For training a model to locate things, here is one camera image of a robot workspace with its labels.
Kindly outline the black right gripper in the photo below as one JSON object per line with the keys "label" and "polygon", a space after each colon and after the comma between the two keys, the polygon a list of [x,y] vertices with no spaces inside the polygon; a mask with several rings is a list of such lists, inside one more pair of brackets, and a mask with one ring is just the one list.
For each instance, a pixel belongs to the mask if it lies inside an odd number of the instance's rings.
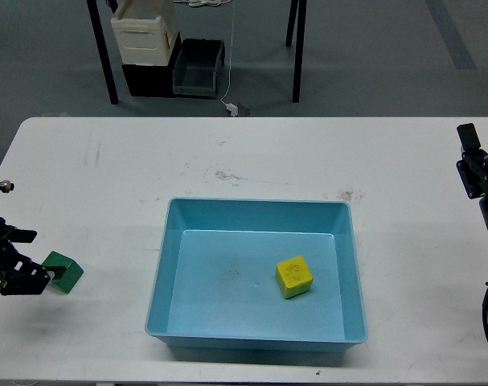
{"label": "black right gripper", "polygon": [[470,199],[482,197],[479,206],[488,232],[488,153],[481,146],[474,124],[459,125],[457,133],[461,141],[458,174]]}

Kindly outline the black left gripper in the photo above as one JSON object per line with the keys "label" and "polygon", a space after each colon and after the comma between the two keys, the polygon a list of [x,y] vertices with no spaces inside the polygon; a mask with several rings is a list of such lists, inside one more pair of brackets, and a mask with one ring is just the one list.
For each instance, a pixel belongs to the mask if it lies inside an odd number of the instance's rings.
{"label": "black left gripper", "polygon": [[6,241],[30,244],[36,237],[36,231],[7,225],[6,221],[0,217],[1,295],[40,295],[53,279],[59,280],[64,275],[64,265],[40,265],[25,256],[6,265],[3,257],[6,251]]}

